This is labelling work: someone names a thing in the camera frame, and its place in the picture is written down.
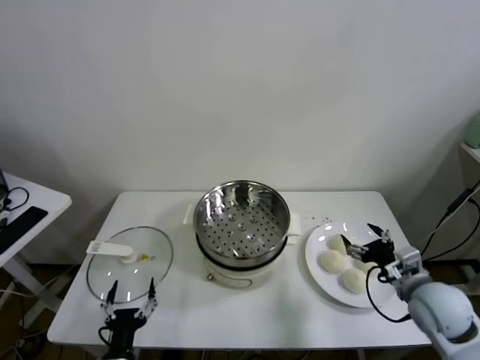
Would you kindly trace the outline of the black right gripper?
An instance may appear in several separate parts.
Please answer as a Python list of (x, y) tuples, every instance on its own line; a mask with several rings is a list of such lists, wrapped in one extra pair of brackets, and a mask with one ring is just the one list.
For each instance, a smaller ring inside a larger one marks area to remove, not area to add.
[(391, 239), (389, 230), (369, 223), (367, 225), (376, 236), (364, 246), (353, 244), (346, 236), (341, 235), (346, 254), (353, 259), (361, 259), (364, 263), (376, 263), (377, 265), (388, 265), (395, 261), (395, 246)]

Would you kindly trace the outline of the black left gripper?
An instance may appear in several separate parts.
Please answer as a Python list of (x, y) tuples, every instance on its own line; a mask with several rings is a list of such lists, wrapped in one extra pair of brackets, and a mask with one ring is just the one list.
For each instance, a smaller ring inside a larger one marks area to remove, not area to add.
[(157, 307), (155, 279), (152, 277), (146, 303), (139, 308), (113, 310), (118, 281), (115, 280), (100, 307), (106, 315), (106, 327), (112, 340), (133, 340), (138, 329), (142, 328)]

